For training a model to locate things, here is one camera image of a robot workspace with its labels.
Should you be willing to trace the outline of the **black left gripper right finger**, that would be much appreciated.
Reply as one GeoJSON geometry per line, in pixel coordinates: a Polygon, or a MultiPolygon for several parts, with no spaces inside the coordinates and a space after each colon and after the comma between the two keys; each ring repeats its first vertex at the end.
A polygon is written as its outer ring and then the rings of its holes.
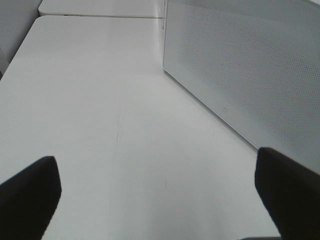
{"type": "Polygon", "coordinates": [[[257,152],[254,185],[284,240],[320,238],[320,176],[270,147],[257,152]]]}

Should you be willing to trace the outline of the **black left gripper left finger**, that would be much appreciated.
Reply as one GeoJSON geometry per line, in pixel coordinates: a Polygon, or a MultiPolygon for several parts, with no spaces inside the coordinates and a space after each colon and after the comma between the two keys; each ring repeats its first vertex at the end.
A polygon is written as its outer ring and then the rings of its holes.
{"type": "Polygon", "coordinates": [[[0,238],[40,240],[62,194],[54,156],[30,164],[0,185],[0,238]]]}

